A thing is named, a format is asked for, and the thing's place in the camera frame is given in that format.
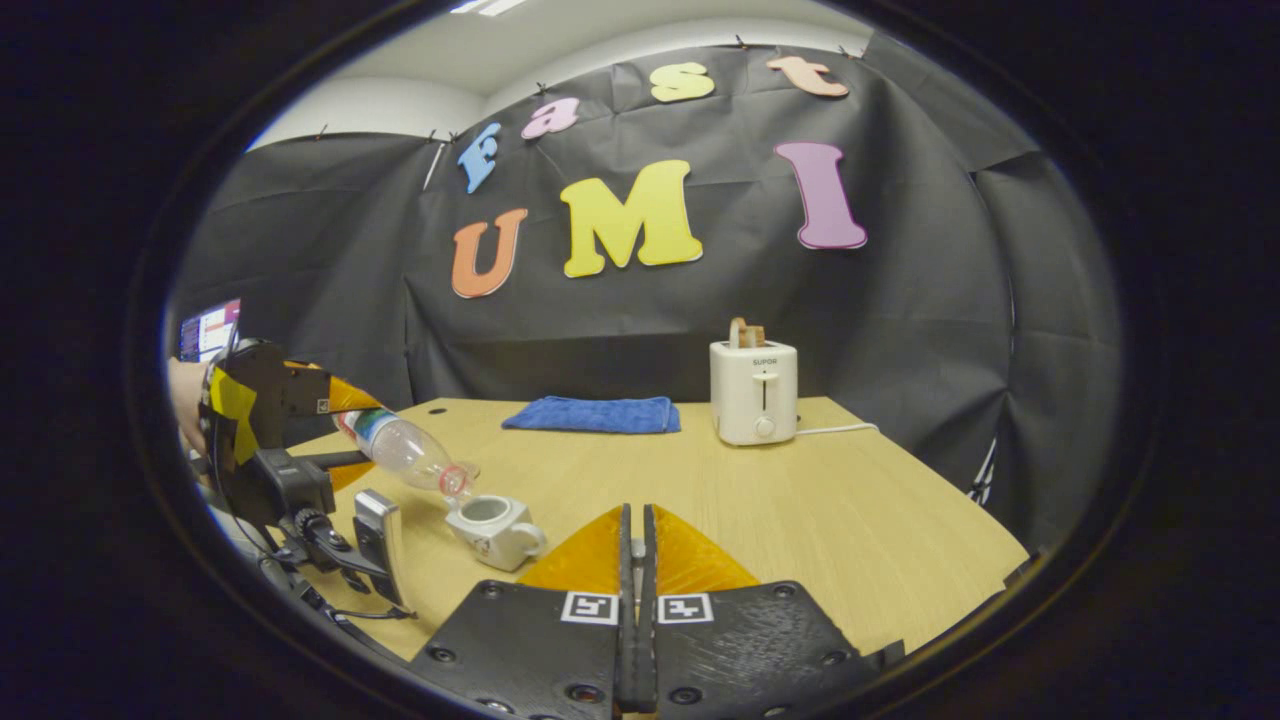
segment bottle label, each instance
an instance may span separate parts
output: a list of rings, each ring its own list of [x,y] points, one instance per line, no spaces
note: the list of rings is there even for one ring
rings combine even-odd
[[[365,455],[370,454],[374,445],[374,436],[387,423],[396,419],[390,410],[352,410],[338,415],[338,429],[347,433],[347,437],[356,441],[356,447]]]

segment computer monitor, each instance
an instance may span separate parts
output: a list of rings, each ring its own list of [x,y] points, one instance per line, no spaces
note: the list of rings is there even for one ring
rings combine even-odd
[[[183,363],[210,360],[230,342],[238,322],[238,297],[187,318],[178,325],[178,360]]]

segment wooden table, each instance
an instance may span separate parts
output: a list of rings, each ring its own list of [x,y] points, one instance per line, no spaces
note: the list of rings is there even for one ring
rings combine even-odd
[[[762,583],[801,583],[861,652],[899,638],[915,650],[1004,589],[1027,559],[984,510],[877,430],[732,447],[716,436],[708,404],[680,404],[684,430],[662,436],[502,429],[524,406],[438,398],[399,415],[454,460],[476,462],[477,493],[526,502],[550,548],[623,502],[640,537],[644,505],[660,505]],[[801,398],[797,411],[800,429],[860,421],[826,397]],[[292,452],[351,448],[334,433]],[[378,469],[337,493],[334,525],[346,534],[353,497],[366,488],[401,506],[402,585],[419,619],[353,621],[401,657],[416,655],[477,582],[516,580],[532,566],[481,565],[449,532],[438,493]],[[389,605],[351,591],[337,573],[305,574],[337,607],[381,612]]]

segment plastic bottle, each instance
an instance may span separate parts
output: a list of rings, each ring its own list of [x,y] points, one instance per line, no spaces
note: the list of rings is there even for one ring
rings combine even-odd
[[[333,423],[379,468],[407,484],[438,491],[463,503],[470,500],[475,489],[474,466],[451,460],[440,443],[413,423],[387,409],[339,413]]]

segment white toaster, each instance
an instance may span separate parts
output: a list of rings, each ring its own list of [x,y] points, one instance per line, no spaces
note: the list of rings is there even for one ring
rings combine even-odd
[[[730,445],[768,445],[796,434],[796,348],[780,342],[713,342],[712,420]]]

